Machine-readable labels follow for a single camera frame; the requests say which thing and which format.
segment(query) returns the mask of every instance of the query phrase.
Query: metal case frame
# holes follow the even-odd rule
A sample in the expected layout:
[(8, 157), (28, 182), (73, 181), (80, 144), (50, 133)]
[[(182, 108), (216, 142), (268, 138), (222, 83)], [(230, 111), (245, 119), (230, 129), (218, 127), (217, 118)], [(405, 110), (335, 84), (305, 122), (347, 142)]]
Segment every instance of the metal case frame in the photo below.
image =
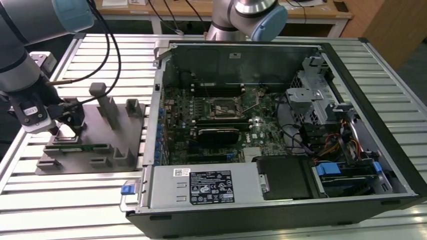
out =
[[(347, 225), (360, 222), (367, 218), (395, 209), (404, 209), (427, 199), (427, 184), (416, 171), (400, 145), (397, 144), (384, 122), (375, 111), (352, 75), (349, 74), (337, 54), (328, 43), (316, 43), (321, 55), (340, 78), (343, 86), (349, 93), (349, 99), (373, 138), (380, 143), (388, 159), (392, 160), (412, 192), (392, 194), (381, 198), (365, 197), (341, 201), (316, 201), (300, 204), (269, 204), (264, 206), (245, 206), (228, 208), (200, 208), (196, 210), (166, 209), (157, 211), (148, 208), (146, 199), (150, 194), (149, 185), (145, 184), (152, 177), (152, 164), (154, 154), (156, 125), (158, 117), (158, 104), (162, 89), (162, 71), (168, 58), (169, 47), (174, 44), (212, 44), (205, 41), (170, 41), (157, 45), (157, 62), (160, 70), (156, 72), (154, 88), (152, 94), (146, 145), (144, 149), (142, 176), (138, 189), (138, 207), (128, 211), (126, 219), (150, 238), (176, 238), (181, 236), (216, 235), (234, 232), (252, 232), (270, 229), (301, 228), (324, 225)], [(216, 44), (241, 45), (294, 45), (293, 42), (221, 42)], [(312, 43), (297, 45), (312, 46)]]

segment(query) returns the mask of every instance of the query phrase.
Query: metal workbench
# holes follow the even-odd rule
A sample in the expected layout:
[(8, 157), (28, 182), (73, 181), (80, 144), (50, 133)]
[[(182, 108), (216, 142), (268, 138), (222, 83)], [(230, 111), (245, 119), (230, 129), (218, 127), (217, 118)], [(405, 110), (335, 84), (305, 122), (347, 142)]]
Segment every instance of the metal workbench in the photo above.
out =
[[(200, 36), (117, 34), (122, 55), (121, 78), (110, 95), (114, 102), (138, 98), (150, 103), (154, 67), (153, 46), (157, 40), (201, 40)], [(385, 122), (421, 176), (427, 178), (427, 108), (368, 43), (357, 39), (280, 37), (276, 41), (329, 42), (340, 56), (367, 98)], [(58, 63), (52, 79), (73, 79), (86, 75), (100, 64), (105, 54), (105, 38), (88, 34), (74, 39)], [(117, 58), (110, 56), (102, 70), (88, 80), (61, 86), (61, 97), (89, 97), (92, 82), (110, 85), (116, 76)], [(337, 90), (345, 99), (344, 89)], [(141, 147), (144, 151), (144, 134)], [(21, 130), (0, 163), (0, 239), (124, 239), (144, 240), (120, 212), (120, 187), (140, 173), (93, 173), (34, 175), (36, 162), (42, 155), (48, 133), (25, 134)], [(136, 197), (126, 204), (136, 204)], [(424, 204), (395, 210), (345, 226), (324, 226), (278, 231), (262, 231), (197, 237), (197, 240), (292, 239), (425, 239), (427, 207)]]

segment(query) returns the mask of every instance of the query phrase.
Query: red wire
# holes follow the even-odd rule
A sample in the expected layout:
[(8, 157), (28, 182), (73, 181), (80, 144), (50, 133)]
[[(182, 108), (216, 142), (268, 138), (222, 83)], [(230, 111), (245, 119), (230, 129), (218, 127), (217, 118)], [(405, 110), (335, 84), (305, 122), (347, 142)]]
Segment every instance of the red wire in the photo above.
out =
[(332, 134), (327, 135), (325, 140), (324, 140), (324, 149), (325, 149), (325, 148), (327, 148), (327, 146), (328, 146), (328, 140), (329, 140), (329, 137), (332, 137), (332, 136), (337, 136), (337, 135), (340, 135), (340, 134), (339, 134), (339, 133), (332, 133)]

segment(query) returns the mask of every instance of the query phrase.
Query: robotic arm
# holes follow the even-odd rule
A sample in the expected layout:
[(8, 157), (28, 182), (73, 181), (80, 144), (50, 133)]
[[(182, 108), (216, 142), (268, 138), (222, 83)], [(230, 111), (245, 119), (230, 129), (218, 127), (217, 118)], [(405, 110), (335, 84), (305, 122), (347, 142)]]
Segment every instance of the robotic arm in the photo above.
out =
[(46, 107), (62, 100), (24, 46), (92, 25), (85, 0), (0, 0), (0, 91), (28, 133), (56, 127)]
[(288, 19), (277, 0), (213, 0), (212, 25), (206, 40), (272, 41)]
[[(270, 41), (286, 17), (277, 0), (214, 0), (206, 38), (244, 41), (246, 35), (252, 41)], [(84, 115), (78, 109), (64, 110), (69, 103), (46, 85), (49, 79), (24, 46), (74, 34), (92, 25), (86, 0), (0, 0), (0, 94), (28, 133), (54, 134), (54, 120), (80, 126)]]

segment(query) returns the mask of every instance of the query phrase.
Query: barcode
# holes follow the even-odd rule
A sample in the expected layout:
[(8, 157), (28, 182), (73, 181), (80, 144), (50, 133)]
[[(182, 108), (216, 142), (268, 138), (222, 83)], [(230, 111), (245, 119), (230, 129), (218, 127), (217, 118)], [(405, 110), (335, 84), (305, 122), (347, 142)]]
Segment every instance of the barcode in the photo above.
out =
[(233, 194), (232, 193), (226, 193), (226, 194), (224, 194), (222, 195), (222, 198), (225, 199), (225, 198), (232, 198), (233, 197)]
[(173, 177), (188, 177), (190, 169), (189, 168), (174, 168)]

